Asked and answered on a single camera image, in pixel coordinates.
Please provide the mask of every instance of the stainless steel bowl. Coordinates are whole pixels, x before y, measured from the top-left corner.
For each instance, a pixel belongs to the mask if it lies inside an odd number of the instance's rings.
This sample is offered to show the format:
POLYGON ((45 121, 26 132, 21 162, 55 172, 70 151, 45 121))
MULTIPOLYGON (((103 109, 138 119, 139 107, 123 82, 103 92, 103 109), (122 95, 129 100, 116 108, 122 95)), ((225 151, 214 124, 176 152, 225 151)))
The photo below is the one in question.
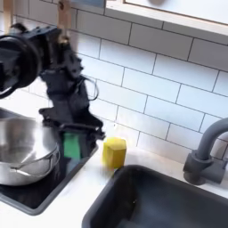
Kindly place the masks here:
POLYGON ((59 158, 51 128, 30 118, 0 120, 0 184, 37 182, 53 170, 59 158))

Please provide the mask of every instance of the white countertop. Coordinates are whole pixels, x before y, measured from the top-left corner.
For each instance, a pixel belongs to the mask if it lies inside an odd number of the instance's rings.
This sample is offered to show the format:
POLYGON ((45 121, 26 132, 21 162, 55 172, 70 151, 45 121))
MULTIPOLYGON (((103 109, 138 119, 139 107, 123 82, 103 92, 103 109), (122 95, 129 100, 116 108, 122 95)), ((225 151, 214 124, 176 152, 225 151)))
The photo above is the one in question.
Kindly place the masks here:
MULTIPOLYGON (((50 226, 54 228, 80 228, 86 211, 111 177, 111 174, 105 171, 101 163, 101 156, 102 145, 53 203, 39 216, 28 216, 18 209, 0 202, 0 227, 41 228, 50 226)), ((183 164, 148 151, 139 149, 127 150, 126 165, 129 164, 146 166, 162 174, 184 181, 183 164)), ((228 172, 226 172, 220 185, 206 183, 200 188, 228 198, 228 172)))

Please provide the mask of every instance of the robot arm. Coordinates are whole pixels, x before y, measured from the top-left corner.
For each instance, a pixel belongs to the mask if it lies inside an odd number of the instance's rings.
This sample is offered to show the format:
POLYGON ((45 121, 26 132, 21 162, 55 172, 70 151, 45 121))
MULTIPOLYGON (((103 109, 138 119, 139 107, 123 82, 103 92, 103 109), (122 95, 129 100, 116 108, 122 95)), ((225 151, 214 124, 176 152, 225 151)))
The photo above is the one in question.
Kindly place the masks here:
POLYGON ((61 30, 48 26, 27 31, 21 24, 12 29, 17 33, 0 37, 0 99, 40 76, 53 102, 53 108, 39 111, 44 124, 63 132, 85 134, 93 143, 103 139, 102 122, 89 112, 81 60, 69 40, 61 36, 61 30))

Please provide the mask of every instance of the faucet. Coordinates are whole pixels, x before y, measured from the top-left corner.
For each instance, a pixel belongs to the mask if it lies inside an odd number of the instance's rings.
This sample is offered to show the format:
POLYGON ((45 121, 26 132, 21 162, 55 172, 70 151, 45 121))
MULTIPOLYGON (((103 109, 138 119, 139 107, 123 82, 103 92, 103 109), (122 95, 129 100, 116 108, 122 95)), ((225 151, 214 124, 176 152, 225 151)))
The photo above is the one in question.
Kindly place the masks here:
POLYGON ((202 185, 206 179, 221 183, 224 178, 227 160, 221 161, 210 156, 216 138, 228 131, 228 118, 215 122, 203 134, 197 150, 193 150, 187 157, 183 167, 184 179, 194 185, 202 185))

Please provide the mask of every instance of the black sink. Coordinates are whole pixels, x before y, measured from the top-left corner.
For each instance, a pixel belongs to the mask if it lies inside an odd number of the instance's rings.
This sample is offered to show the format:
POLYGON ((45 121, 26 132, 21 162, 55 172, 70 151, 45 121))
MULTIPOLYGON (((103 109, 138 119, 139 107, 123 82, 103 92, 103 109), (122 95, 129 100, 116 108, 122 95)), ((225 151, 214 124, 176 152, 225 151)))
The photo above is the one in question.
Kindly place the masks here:
POLYGON ((146 167, 120 168, 83 228, 227 228, 228 199, 146 167))

